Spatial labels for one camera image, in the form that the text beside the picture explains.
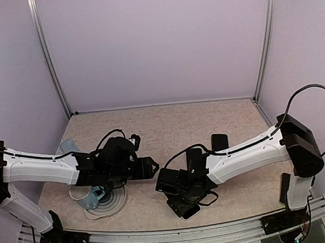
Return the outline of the blue phone case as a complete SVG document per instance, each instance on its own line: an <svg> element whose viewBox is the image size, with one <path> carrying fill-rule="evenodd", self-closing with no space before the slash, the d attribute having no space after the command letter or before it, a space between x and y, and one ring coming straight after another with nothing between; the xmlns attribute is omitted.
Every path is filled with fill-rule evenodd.
<svg viewBox="0 0 325 243"><path fill-rule="evenodd" d="M72 139L66 139L65 141L59 144L58 150L62 154L67 152L80 152L79 148Z"/></svg>

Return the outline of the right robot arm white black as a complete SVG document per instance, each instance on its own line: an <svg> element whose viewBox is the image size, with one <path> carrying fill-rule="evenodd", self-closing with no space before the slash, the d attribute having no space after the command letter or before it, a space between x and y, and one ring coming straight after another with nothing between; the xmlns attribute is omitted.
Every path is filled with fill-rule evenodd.
<svg viewBox="0 0 325 243"><path fill-rule="evenodd" d="M223 150L206 151L198 144L184 150L187 168L159 171L156 191L164 193L167 204L178 217L188 219L198 212L202 200L218 185L263 166L291 161L293 171L285 190L280 213L283 225L291 227L302 216L313 178L324 167L311 130L288 114L277 118L277 125L253 139Z"/></svg>

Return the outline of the white-edged black smartphone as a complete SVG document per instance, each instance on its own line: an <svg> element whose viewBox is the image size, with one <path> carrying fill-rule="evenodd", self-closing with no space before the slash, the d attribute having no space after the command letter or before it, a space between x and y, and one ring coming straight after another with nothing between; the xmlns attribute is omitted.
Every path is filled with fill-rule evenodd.
<svg viewBox="0 0 325 243"><path fill-rule="evenodd" d="M226 134L211 135L212 151L222 151L229 148L229 139Z"/></svg>

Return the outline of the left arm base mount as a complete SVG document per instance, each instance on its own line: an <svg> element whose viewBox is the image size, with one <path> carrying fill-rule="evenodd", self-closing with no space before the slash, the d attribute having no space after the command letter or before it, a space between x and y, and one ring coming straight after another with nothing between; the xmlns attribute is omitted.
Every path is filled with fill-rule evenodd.
<svg viewBox="0 0 325 243"><path fill-rule="evenodd" d="M73 232L52 228L41 234L40 243L89 243L90 235L85 232Z"/></svg>

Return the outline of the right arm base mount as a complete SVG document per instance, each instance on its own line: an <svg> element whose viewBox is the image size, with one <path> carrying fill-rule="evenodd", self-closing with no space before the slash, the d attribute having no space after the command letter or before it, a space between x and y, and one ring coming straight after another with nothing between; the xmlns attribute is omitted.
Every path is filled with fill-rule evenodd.
<svg viewBox="0 0 325 243"><path fill-rule="evenodd" d="M302 209L292 210L288 203L285 203L285 209L281 212L266 215L260 219L261 225L266 235L284 231L291 227L303 224L304 221L310 220L310 213L307 206Z"/></svg>

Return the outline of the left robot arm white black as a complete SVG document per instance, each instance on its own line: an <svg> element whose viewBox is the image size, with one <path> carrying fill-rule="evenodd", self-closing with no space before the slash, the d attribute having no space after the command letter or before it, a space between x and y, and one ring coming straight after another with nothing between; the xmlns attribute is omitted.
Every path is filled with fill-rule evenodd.
<svg viewBox="0 0 325 243"><path fill-rule="evenodd" d="M0 208L32 226L54 243L68 243L53 211L42 211L17 191L14 182L56 182L72 186L113 187L129 180L152 179L159 165L151 157L138 157L140 136L111 137L90 153L29 154L5 147L0 140Z"/></svg>

